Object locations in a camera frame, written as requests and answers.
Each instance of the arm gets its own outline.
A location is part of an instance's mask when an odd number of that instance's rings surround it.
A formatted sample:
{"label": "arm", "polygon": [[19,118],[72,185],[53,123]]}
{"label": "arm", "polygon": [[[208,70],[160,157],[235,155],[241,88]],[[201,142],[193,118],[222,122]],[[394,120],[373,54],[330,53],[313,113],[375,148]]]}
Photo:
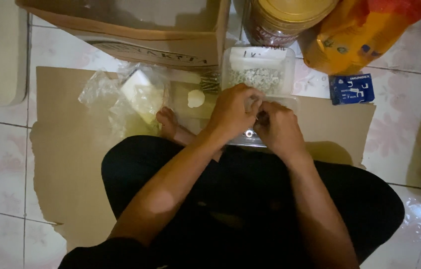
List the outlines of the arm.
{"label": "arm", "polygon": [[212,156],[254,124],[261,102],[254,102],[250,112],[245,111],[244,103],[250,96],[262,95],[244,84],[225,90],[206,128],[142,187],[109,238],[130,237],[148,246],[174,217]]}
{"label": "arm", "polygon": [[261,109],[265,117],[259,118],[254,129],[289,169],[297,218],[315,265],[321,269],[358,269],[345,223],[305,149],[297,117],[277,103],[264,102]]}

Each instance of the plastic bag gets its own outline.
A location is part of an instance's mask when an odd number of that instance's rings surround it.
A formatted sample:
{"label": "plastic bag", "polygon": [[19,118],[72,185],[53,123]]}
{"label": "plastic bag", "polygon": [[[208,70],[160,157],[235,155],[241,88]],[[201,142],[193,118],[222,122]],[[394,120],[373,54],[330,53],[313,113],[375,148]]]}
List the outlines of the plastic bag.
{"label": "plastic bag", "polygon": [[[130,101],[123,93],[122,86],[138,70],[145,74],[152,87],[135,85],[136,98]],[[118,78],[111,78],[106,72],[99,70],[88,80],[78,100],[96,117],[107,114],[112,134],[117,138],[158,135],[160,127],[155,114],[167,105],[170,87],[165,74],[165,67],[142,63],[124,64],[118,69]],[[149,120],[142,118],[144,111],[150,114]]]}
{"label": "plastic bag", "polygon": [[353,75],[420,19],[421,0],[343,0],[314,28],[316,33],[304,33],[298,43],[308,67]]}

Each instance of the plastic container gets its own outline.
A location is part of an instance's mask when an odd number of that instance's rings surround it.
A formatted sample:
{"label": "plastic container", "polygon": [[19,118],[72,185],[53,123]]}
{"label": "plastic container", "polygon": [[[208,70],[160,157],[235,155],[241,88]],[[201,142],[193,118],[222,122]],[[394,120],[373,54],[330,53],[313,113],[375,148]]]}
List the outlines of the plastic container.
{"label": "plastic container", "polygon": [[253,46],[288,47],[323,20],[338,0],[251,0],[243,26]]}
{"label": "plastic container", "polygon": [[[277,70],[278,83],[274,83],[272,92],[259,87],[261,79],[255,80],[255,75],[244,76],[244,81],[236,81],[231,74],[237,71],[267,68]],[[227,89],[244,82],[266,93],[267,101],[275,101],[294,111],[298,115],[300,102],[292,95],[295,72],[295,52],[289,48],[268,47],[231,47],[224,52],[222,61],[221,88]],[[232,139],[228,144],[265,147],[262,140],[251,128]]]}
{"label": "plastic container", "polygon": [[[269,89],[263,89],[262,75],[247,74],[247,70],[255,69],[275,70],[278,77],[273,81],[267,80]],[[235,74],[243,74],[242,79],[236,79]],[[226,49],[222,61],[221,89],[227,89],[241,82],[265,92],[267,96],[290,96],[294,87],[295,52],[289,48],[269,47],[231,47]]]}
{"label": "plastic container", "polygon": [[[300,110],[300,102],[295,96],[282,96],[282,97],[266,97],[267,101],[278,102],[281,105],[291,109],[298,116],[298,111]],[[254,146],[254,147],[266,147],[262,143],[262,140],[257,135],[257,133],[251,128],[246,132],[242,133],[238,137],[232,139],[228,144],[232,145],[243,145],[243,146]]]}

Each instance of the person's left hand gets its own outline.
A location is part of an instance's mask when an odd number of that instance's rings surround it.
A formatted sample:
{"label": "person's left hand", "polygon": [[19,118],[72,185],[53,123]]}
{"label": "person's left hand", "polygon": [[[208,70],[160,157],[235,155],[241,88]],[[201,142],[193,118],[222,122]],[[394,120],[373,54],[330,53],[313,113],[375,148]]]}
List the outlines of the person's left hand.
{"label": "person's left hand", "polygon": [[205,130],[217,133],[227,143],[254,125],[264,96],[263,92],[244,83],[222,91]]}

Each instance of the round white object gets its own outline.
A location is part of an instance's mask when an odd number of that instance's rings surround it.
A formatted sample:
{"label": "round white object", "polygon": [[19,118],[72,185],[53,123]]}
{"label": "round white object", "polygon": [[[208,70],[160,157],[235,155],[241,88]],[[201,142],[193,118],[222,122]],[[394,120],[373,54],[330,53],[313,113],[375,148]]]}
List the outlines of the round white object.
{"label": "round white object", "polygon": [[187,101],[188,101],[187,106],[190,108],[202,106],[205,100],[206,100],[206,96],[199,89],[191,90],[187,94]]}

